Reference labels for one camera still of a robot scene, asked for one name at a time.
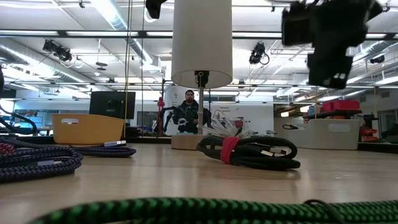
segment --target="desk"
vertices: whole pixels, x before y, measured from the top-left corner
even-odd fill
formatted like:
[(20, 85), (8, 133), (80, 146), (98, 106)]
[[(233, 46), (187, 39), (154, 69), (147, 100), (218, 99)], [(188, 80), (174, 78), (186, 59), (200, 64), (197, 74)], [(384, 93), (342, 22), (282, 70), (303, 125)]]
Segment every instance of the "desk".
[(37, 136), (37, 134), (40, 132), (40, 131), (47, 131), (46, 132), (46, 136), (50, 136), (50, 131), (51, 131), (52, 129), (51, 128), (37, 128), (37, 131), (36, 131), (36, 133), (34, 134), (34, 136)]
[(0, 184), (2, 224), (26, 223), (77, 203), (135, 197), (209, 197), (269, 203), (398, 198), (398, 155), (299, 149), (297, 171), (223, 164), (198, 151), (135, 144), (132, 158), (85, 157), (73, 175)]

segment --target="green braided cable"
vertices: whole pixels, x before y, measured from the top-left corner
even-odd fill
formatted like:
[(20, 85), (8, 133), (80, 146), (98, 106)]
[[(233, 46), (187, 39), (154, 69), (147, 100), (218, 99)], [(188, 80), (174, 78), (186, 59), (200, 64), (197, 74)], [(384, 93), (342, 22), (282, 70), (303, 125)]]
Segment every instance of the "green braided cable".
[[(398, 223), (398, 200), (328, 204), (346, 223)], [(271, 204), (225, 199), (137, 198), (77, 205), (30, 224), (112, 223), (336, 223), (320, 204)]]

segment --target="red box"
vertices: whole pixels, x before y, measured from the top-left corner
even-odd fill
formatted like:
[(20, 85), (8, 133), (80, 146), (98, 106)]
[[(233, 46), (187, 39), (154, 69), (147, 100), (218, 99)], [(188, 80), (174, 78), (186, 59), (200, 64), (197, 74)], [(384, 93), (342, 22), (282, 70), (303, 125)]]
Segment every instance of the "red box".
[(332, 111), (333, 110), (333, 103), (334, 102), (325, 102), (323, 103), (323, 112)]
[(333, 102), (333, 110), (360, 110), (358, 100), (338, 100)]

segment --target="braided cable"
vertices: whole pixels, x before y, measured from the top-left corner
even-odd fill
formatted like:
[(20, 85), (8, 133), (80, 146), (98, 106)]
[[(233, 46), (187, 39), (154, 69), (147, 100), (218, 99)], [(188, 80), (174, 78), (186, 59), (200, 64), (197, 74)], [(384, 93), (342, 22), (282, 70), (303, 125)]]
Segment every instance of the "braided cable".
[[(271, 204), (225, 199), (137, 198), (57, 210), (30, 224), (112, 223), (397, 223), (398, 201)], [(333, 208), (339, 217), (331, 213)]]
[(0, 138), (0, 183), (71, 174), (83, 156), (129, 157), (130, 147), (68, 147), (31, 144)]

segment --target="black monitor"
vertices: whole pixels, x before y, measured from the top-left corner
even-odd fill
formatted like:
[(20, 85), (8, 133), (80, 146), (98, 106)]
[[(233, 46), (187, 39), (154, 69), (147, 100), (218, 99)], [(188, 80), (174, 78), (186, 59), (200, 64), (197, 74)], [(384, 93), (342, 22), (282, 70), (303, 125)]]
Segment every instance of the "black monitor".
[[(134, 119), (136, 93), (128, 92), (127, 117)], [(126, 93), (116, 91), (94, 91), (91, 93), (90, 114), (110, 116), (124, 119), (126, 107)]]

